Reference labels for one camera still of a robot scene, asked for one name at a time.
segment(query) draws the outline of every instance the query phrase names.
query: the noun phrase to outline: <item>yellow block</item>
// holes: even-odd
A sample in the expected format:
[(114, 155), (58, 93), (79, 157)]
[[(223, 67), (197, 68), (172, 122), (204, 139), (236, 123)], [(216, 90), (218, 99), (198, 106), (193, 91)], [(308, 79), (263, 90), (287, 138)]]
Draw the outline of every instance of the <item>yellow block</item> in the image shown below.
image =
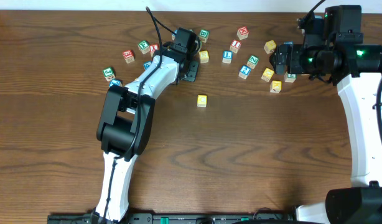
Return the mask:
[(271, 93), (279, 93), (282, 87), (281, 81), (272, 81), (270, 85)]
[(198, 95), (198, 107), (206, 107), (206, 104), (208, 103), (208, 96), (207, 95)]
[(264, 50), (266, 51), (267, 54), (271, 54), (275, 51), (277, 45), (273, 40), (270, 40), (269, 42), (264, 45)]
[(263, 75), (261, 76), (261, 79), (269, 82), (271, 77), (273, 77), (274, 71), (271, 70), (270, 68), (266, 68), (265, 71), (263, 72)]
[(207, 63), (209, 62), (209, 53), (207, 50), (203, 50), (199, 52), (199, 59), (200, 63)]

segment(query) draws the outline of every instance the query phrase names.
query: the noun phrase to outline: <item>toy block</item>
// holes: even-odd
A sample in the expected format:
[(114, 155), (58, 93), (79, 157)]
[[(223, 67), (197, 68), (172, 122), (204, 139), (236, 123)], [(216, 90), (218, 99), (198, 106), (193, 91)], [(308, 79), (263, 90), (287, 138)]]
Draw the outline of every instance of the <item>toy block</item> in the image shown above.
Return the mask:
[(249, 73), (251, 73), (251, 68), (249, 68), (246, 65), (242, 65), (242, 68), (241, 68), (240, 73), (238, 75), (241, 78), (246, 79), (248, 77)]
[(236, 35), (240, 40), (246, 39), (249, 35), (249, 30), (246, 27), (241, 27), (236, 32)]
[(259, 62), (259, 58), (254, 56), (254, 55), (251, 55), (251, 57), (248, 60), (248, 63), (246, 64), (246, 66), (248, 66), (249, 68), (254, 69), (255, 66), (257, 66), (258, 62)]
[(206, 41), (208, 41), (209, 38), (209, 31), (202, 29), (201, 32), (199, 32), (198, 37), (201, 40), (201, 42), (206, 43)]
[(207, 95), (198, 95), (198, 100), (197, 100), (197, 106), (198, 107), (206, 107), (207, 103), (208, 103), (208, 96)]
[(175, 34), (172, 34), (172, 40), (174, 40), (176, 38)]
[(134, 55), (131, 52), (131, 50), (127, 50), (127, 51), (123, 52), (123, 57), (124, 57), (124, 60), (126, 61), (126, 63), (134, 62)]
[(271, 77), (273, 77), (274, 71), (271, 70), (270, 68), (266, 68), (265, 71), (263, 72), (263, 75), (261, 76), (261, 79), (269, 82)]
[(264, 50), (266, 51), (267, 54), (271, 54), (275, 51), (277, 45), (273, 40), (270, 40), (269, 42), (264, 45)]
[(281, 81), (272, 81), (270, 85), (270, 93), (279, 93), (281, 90)]
[(122, 87), (122, 82), (119, 81), (119, 80), (113, 79), (113, 80), (111, 80), (111, 82), (109, 83), (109, 87), (111, 87), (111, 86), (113, 86), (113, 85), (118, 85), (118, 86)]
[(142, 66), (144, 66), (144, 70), (147, 70), (148, 67), (150, 67), (152, 64), (152, 61), (144, 63)]
[(296, 80), (296, 74), (288, 74), (288, 72), (285, 73), (285, 82), (294, 82)]
[(209, 62), (209, 53), (207, 50), (199, 52), (199, 59), (200, 63), (207, 63)]
[(241, 48), (241, 42), (233, 40), (230, 46), (230, 51), (238, 53), (238, 50)]
[(149, 51), (151, 52), (151, 57), (154, 56), (154, 52), (159, 49), (159, 46), (157, 44), (152, 44), (149, 46)]
[(147, 41), (145, 41), (145, 40), (141, 41), (138, 44), (138, 46), (139, 46), (141, 53), (146, 54), (149, 52), (149, 44), (147, 43)]
[(231, 63), (232, 59), (233, 59), (233, 52), (229, 50), (225, 50), (223, 53), (223, 63)]
[(114, 70), (111, 67), (104, 69), (103, 73), (107, 81), (111, 81), (112, 79), (115, 78)]

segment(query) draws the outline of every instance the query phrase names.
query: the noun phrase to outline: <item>blue block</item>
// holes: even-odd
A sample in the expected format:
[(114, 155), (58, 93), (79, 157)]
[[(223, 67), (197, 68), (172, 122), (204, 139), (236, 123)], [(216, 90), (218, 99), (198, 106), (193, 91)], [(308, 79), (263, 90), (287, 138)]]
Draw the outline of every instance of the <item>blue block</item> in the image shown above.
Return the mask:
[(152, 61), (144, 63), (144, 65), (143, 65), (144, 66), (144, 70), (147, 70), (147, 68), (150, 67), (151, 64), (152, 64)]
[(240, 72), (244, 75), (249, 75), (249, 73), (251, 72), (251, 68), (249, 68), (246, 65), (242, 65)]
[(174, 40), (176, 36), (174, 34), (172, 34), (172, 39)]
[(119, 81), (119, 80), (113, 79), (113, 80), (111, 80), (111, 82), (109, 83), (109, 87), (111, 87), (111, 86), (113, 86), (113, 85), (122, 86), (122, 83), (121, 83), (121, 81)]
[(232, 59), (233, 58), (233, 52), (229, 50), (225, 50), (223, 53), (223, 58)]

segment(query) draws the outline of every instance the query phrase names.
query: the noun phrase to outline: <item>wood grain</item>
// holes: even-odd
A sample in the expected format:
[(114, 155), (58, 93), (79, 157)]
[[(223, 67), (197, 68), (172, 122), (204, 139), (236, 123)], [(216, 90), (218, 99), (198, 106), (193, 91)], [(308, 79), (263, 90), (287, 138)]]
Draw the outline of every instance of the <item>wood grain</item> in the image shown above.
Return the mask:
[[(351, 152), (337, 91), (298, 77), (280, 94), (260, 79), (264, 43), (302, 42), (291, 13), (155, 12), (168, 27), (210, 31), (195, 83), (169, 86), (156, 104), (147, 149), (133, 173), (133, 208), (254, 212), (324, 200), (350, 186)], [(231, 64), (223, 50), (247, 26)], [(382, 44), (382, 15), (363, 15), (365, 43)], [(161, 30), (162, 38), (170, 34)], [(157, 42), (145, 12), (0, 11), (0, 223), (45, 223), (98, 203), (103, 157), (95, 133), (112, 66), (129, 83)], [(126, 64), (121, 52), (133, 50)], [(238, 70), (254, 54), (247, 80)], [(283, 76), (276, 75), (277, 80)], [(197, 108), (197, 95), (208, 95)]]

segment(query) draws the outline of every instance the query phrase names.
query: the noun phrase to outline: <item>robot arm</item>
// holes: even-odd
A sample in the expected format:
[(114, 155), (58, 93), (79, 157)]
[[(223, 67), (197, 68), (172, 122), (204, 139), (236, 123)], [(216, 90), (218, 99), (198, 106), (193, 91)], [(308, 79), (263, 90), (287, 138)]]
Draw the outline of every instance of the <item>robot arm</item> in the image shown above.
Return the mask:
[[(104, 150), (105, 173), (100, 202), (93, 214), (96, 222), (99, 223), (105, 214), (105, 218), (113, 223), (125, 216), (129, 207), (131, 173), (138, 155), (149, 140), (155, 100), (179, 76), (191, 82), (195, 80), (198, 62), (191, 59), (200, 47), (195, 43), (196, 38), (193, 32), (179, 28), (174, 43), (166, 43), (160, 49), (161, 67), (145, 81), (140, 102), (137, 101), (140, 83), (158, 66), (160, 52), (155, 53), (150, 67), (135, 81), (125, 87), (113, 85), (108, 90), (97, 130), (97, 139)], [(139, 134), (136, 135), (134, 147), (130, 149), (136, 133), (137, 107), (140, 107), (141, 112)], [(135, 114), (133, 121), (118, 116), (118, 111)]]
[[(132, 83), (127, 84), (124, 88), (121, 88), (120, 86), (112, 86), (114, 89), (127, 89), (129, 94), (137, 95), (137, 91), (139, 88), (139, 83), (141, 80), (143, 80), (158, 64), (159, 62), (159, 56), (156, 55), (152, 61), (151, 66), (135, 81)], [(162, 93), (162, 91), (171, 83), (176, 81), (177, 75), (179, 73), (179, 63), (174, 61), (174, 59), (163, 56), (162, 59), (162, 65), (161, 69), (158, 69), (144, 84), (144, 88), (141, 91), (141, 94), (145, 97), (150, 97), (151, 102), (154, 102), (156, 98)], [(136, 110), (131, 108), (130, 106), (126, 108), (127, 112), (135, 113)], [(142, 117), (146, 118), (148, 117), (148, 114), (151, 114), (152, 119), (152, 113), (153, 113), (153, 107), (151, 108), (151, 105), (142, 105)], [(133, 121), (133, 124), (136, 124), (137, 122), (137, 116), (135, 116), (135, 121)], [(141, 126), (146, 127), (146, 121), (144, 121), (144, 124), (141, 124)], [(124, 135), (122, 135), (122, 132), (113, 132), (113, 135), (115, 138), (123, 138)], [(133, 135), (131, 133), (127, 133), (128, 142), (131, 142)], [(103, 181), (103, 188), (101, 191), (101, 198), (100, 202), (98, 203), (96, 207), (96, 213), (100, 214), (102, 217), (105, 213), (105, 207), (107, 203), (107, 198), (110, 198), (108, 204), (108, 210), (107, 214), (108, 218), (113, 220), (121, 220), (124, 215), (126, 214), (126, 211), (129, 207), (128, 202), (128, 191), (129, 191), (129, 185), (130, 185), (130, 179), (131, 179), (131, 173), (133, 171), (134, 163), (136, 162), (136, 159), (138, 155), (140, 155), (142, 152), (138, 151), (136, 152), (129, 161), (125, 161), (124, 159), (118, 159), (116, 160), (115, 157), (118, 156), (115, 152), (108, 152), (103, 153), (104, 154), (104, 161), (105, 161), (105, 173), (104, 173), (104, 181)]]
[(325, 19), (299, 19), (302, 45), (280, 45), (271, 55), (276, 73), (331, 74), (345, 108), (352, 148), (352, 188), (331, 190), (325, 202), (296, 209), (299, 221), (382, 223), (382, 145), (376, 105), (382, 81), (382, 46), (362, 44), (361, 6), (325, 9)]

